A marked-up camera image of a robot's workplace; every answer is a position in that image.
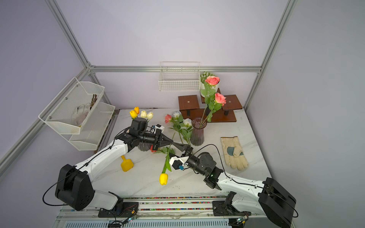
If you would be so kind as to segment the white rose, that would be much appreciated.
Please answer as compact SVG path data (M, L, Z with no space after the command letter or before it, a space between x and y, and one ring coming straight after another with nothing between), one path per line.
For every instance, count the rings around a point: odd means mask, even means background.
M191 119L187 118L183 120L183 127L181 129L184 140L191 145L191 136L193 132L193 126Z
M179 118L179 116L181 116L182 114L181 114L181 112L180 111L176 111L176 112L174 112L173 113L173 117L175 118L175 119L178 119Z

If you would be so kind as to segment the yellow tulip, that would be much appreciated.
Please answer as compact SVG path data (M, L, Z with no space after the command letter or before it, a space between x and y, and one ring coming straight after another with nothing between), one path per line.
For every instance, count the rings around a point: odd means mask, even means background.
M165 147L158 149L158 152L163 153L165 155L165 162L163 165L162 173L159 177L159 182L161 185L166 185L168 183L168 173L167 172L172 171L170 159L173 155L175 155L175 150L172 148L171 145L169 145L169 146L165 146Z
M136 112L135 110L131 110L129 114L132 119L136 119L138 117L138 112Z

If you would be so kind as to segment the orange tulip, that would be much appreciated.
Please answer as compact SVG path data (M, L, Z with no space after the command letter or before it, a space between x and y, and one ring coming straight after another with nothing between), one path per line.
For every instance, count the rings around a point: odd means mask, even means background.
M137 114L139 114L140 113L140 109L139 109L139 107L137 106L137 107L135 107L134 108L134 111L137 113Z

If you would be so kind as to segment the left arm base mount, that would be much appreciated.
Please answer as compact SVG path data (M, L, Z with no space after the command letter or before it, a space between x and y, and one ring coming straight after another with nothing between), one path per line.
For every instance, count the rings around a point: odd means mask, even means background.
M99 218L131 218L138 212L138 202L118 202L111 210L100 209L98 213Z

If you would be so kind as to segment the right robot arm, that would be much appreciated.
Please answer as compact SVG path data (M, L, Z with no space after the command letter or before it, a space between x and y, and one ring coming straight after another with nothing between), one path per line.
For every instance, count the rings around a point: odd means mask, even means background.
M204 176L208 187L226 192L225 200L213 202L213 214L237 217L232 227L243 228L249 216L256 214L266 216L280 228L290 228L293 218L298 217L296 199L273 178L240 178L218 168L208 152L195 156L192 147L185 145L183 149L182 156L170 159L170 165L175 170L191 168Z

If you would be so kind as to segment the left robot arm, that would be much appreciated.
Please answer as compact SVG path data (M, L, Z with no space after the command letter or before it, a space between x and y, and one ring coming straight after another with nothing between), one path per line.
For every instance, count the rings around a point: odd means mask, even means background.
M77 211L86 207L116 211L120 214L123 209L123 199L111 192L94 190L94 179L113 161L127 154L140 143L151 145L152 151L160 147L174 145L180 151L191 151L187 144L176 143L156 129L148 132L147 120L137 117L132 120L130 127L120 132L113 142L102 151L74 166L65 165L61 168L56 184L55 196Z

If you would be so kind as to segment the pink rose flower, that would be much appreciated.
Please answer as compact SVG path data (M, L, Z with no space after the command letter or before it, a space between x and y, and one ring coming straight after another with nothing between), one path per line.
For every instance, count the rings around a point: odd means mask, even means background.
M170 127L170 129L175 130L178 133L181 142L183 142L181 134L181 129L183 127L183 116L181 115L178 119L175 119L173 115L166 115L164 120L166 124L172 124L172 127Z
M206 110L209 109L209 113L206 112L206 122L211 122L213 114L219 111L226 104L226 97L220 93L205 97Z
M211 96L211 95L215 95L217 92L215 92L214 89L209 89L208 86L206 86L206 89L201 91L201 94L204 96L204 100L205 100L205 97L208 97L208 96ZM205 121L207 115L206 115L206 112L209 113L209 109L206 110L206 107L204 108L204 111L203 111L203 115L202 115L202 119Z

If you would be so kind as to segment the cream white tulip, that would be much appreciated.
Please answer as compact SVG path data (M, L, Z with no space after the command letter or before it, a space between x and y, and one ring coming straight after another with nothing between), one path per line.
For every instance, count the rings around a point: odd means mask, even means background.
M146 119L147 118L147 112L145 110L141 111L140 117Z

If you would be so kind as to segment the red rose flower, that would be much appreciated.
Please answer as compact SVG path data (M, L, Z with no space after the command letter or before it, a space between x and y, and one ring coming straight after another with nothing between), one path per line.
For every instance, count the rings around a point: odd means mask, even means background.
M169 154L171 150L171 147L165 146L165 147L159 147L158 149L154 150L153 146L151 146L151 152L152 153L163 153L163 154Z

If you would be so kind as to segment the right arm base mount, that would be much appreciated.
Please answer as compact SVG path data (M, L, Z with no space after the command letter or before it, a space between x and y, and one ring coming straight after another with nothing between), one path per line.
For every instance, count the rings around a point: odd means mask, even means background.
M229 192L225 201L213 201L213 214L214 216L251 216L249 211L238 211L232 205L232 200L236 195L235 192Z

